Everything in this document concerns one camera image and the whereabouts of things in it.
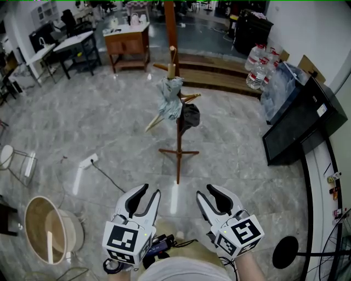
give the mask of wooden step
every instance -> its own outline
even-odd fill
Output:
[[[243,63],[201,55],[179,54],[179,67],[181,69],[209,71],[242,78],[246,78],[248,75]]]
[[[180,69],[180,76],[184,78],[183,86],[216,89],[231,93],[250,95],[258,99],[261,97],[261,91],[251,89],[247,86],[246,76],[243,78],[194,69]]]

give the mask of forearm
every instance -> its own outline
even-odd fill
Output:
[[[235,264],[241,281],[265,281],[263,272],[251,252],[237,257]]]
[[[109,274],[108,281],[131,281],[131,272],[122,271],[117,274]]]

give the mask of cloth hanging on rack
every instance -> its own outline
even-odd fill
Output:
[[[176,120],[182,113],[182,102],[177,94],[183,85],[183,78],[175,77],[174,79],[163,78],[156,87],[162,94],[162,103],[158,112],[164,118]]]
[[[191,127],[197,127],[200,124],[200,111],[195,104],[183,104],[183,116],[180,119],[180,135]]]

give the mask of white stool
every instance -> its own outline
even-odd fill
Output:
[[[28,181],[28,184],[26,185],[23,181],[20,180],[20,178],[18,176],[16,176],[16,174],[10,169],[10,164],[11,164],[11,161],[12,161],[12,158],[14,156],[14,154],[17,154],[17,155],[21,155],[21,156],[24,156],[24,159],[23,159],[23,162],[26,158],[30,158],[29,159],[29,173],[27,176],[30,175],[30,169],[31,169],[31,166],[33,164],[33,161],[34,159],[37,161],[36,158],[34,158],[33,156],[29,156],[27,153],[25,152],[22,152],[22,151],[19,151],[19,150],[15,150],[11,145],[5,145],[1,151],[1,155],[0,155],[0,170],[9,170],[10,173],[21,183],[23,184],[25,187],[27,187],[32,178],[33,178],[33,174],[32,174],[32,177],[30,178],[30,180]]]

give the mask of black round lamp base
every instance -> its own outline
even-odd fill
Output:
[[[273,266],[278,269],[288,267],[294,261],[297,251],[297,239],[293,236],[284,237],[273,252]]]

